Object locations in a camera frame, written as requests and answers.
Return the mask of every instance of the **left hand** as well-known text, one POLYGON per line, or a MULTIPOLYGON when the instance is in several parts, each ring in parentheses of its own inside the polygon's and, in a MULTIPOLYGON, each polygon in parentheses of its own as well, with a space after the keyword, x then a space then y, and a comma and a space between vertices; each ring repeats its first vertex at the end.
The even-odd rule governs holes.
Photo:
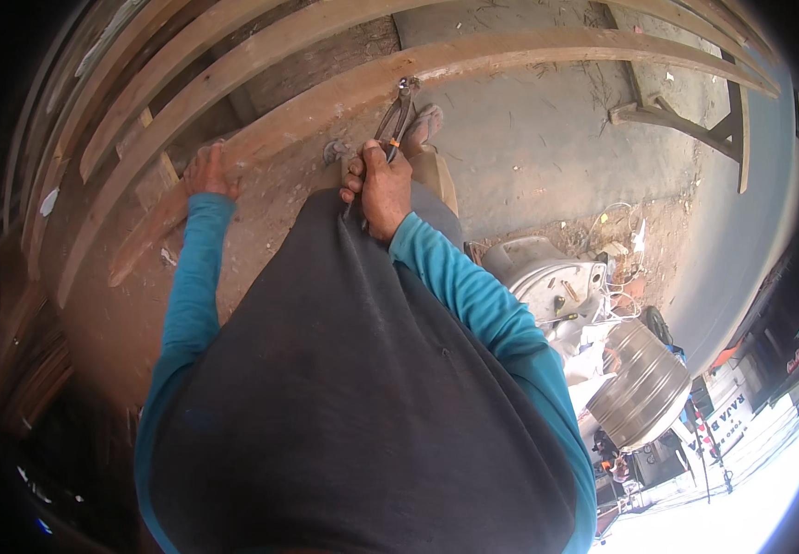
POLYGON ((228 183, 221 167, 221 153, 224 141, 219 140, 211 146, 203 146, 184 169, 184 183, 188 194, 217 193, 227 196, 234 202, 239 197, 239 180, 228 183))

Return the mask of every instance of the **foot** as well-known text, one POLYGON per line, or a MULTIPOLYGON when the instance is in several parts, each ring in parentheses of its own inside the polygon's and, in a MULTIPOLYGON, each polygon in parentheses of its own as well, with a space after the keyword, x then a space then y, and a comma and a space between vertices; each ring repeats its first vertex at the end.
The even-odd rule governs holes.
POLYGON ((443 109, 436 104, 428 104, 418 113, 418 117, 408 126, 399 149, 408 160, 422 151, 421 145, 433 139, 443 127, 443 109))

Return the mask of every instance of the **pliers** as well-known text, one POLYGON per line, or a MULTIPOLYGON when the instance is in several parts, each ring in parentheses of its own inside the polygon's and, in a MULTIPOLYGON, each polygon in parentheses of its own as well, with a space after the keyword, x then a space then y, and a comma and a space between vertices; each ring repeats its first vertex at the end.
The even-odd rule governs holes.
POLYGON ((416 77, 403 77, 399 80, 398 86, 399 92, 397 93, 397 99, 394 100, 391 107, 387 109, 387 113, 384 114, 381 120, 381 125, 378 126, 378 130, 375 132, 375 140, 381 142, 386 139, 384 131, 387 129, 387 125, 391 122, 394 115, 399 112, 396 127, 394 127, 393 134, 391 135, 385 151, 387 154, 387 163, 393 161, 393 158, 397 155, 397 150, 400 149, 402 136, 405 134, 408 124, 411 122, 409 113, 412 111, 412 101, 415 99, 415 94, 421 89, 421 81, 416 77))

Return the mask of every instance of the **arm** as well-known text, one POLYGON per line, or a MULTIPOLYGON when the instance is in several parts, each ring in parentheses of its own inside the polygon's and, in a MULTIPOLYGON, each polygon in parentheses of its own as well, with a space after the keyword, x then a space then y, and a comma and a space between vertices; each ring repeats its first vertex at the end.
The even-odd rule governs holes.
POLYGON ((397 227, 394 262, 416 273, 510 373, 563 447, 578 490, 575 532, 566 552, 586 552, 596 528, 596 488, 590 456, 572 412, 559 355, 535 318, 507 288, 474 264, 414 212, 397 227))
POLYGON ((150 392, 134 447, 134 481, 138 505, 150 533, 165 552, 177 551, 165 535, 150 503, 150 464, 157 425, 175 388, 196 358, 220 331, 215 291, 221 272, 224 235, 236 210, 236 183, 224 182, 221 144, 203 148, 188 166, 184 179, 188 198, 187 227, 169 305, 163 322, 163 342, 153 368, 150 392))
POLYGON ((559 355, 535 326, 526 306, 412 213, 412 168, 402 152, 387 163, 378 142, 367 141, 362 155, 365 164, 359 159, 348 164, 341 198, 352 202, 356 194, 362 194, 369 233, 389 244, 391 258, 415 272, 489 349, 553 430, 578 491, 575 531, 565 551, 586 552, 596 529, 596 490, 559 355))

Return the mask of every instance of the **sky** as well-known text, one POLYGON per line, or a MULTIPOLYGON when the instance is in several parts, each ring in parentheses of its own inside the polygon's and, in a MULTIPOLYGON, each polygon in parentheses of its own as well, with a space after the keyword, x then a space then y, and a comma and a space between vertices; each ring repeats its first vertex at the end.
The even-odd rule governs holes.
MULTIPOLYGON (((659 503, 642 514, 618 518, 605 536, 605 545, 595 545, 596 554, 668 552, 703 554, 706 549, 738 554, 759 552, 799 490, 799 436, 779 449, 779 427, 790 428, 796 412, 785 396, 773 409, 764 409, 749 425, 751 440, 726 460, 729 470, 737 473, 732 480, 732 494, 713 496, 682 504, 680 499, 659 503), (768 463, 752 471, 762 455, 777 451, 768 463), (739 478, 750 474, 747 479, 739 478)), ((712 477, 712 485, 721 479, 712 477)))

